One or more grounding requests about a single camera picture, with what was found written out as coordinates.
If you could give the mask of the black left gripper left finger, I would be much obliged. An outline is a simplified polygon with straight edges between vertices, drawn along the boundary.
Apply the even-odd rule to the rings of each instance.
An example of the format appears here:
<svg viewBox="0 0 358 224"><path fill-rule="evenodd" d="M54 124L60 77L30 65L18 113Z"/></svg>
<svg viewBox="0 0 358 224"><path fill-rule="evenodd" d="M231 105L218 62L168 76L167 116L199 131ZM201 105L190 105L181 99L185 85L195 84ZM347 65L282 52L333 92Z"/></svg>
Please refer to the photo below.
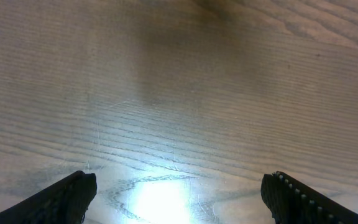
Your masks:
<svg viewBox="0 0 358 224"><path fill-rule="evenodd" d="M0 212L0 224L82 224L96 194L96 174L78 170Z"/></svg>

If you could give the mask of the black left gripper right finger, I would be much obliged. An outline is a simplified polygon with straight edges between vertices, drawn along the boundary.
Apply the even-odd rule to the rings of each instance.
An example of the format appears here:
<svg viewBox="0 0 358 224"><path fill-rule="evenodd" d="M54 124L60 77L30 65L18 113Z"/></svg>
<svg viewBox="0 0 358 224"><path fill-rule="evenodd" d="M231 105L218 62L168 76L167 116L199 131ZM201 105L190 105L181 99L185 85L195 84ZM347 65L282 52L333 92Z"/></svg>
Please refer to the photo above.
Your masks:
<svg viewBox="0 0 358 224"><path fill-rule="evenodd" d="M260 193L279 224L358 224L358 214L288 174L264 174Z"/></svg>

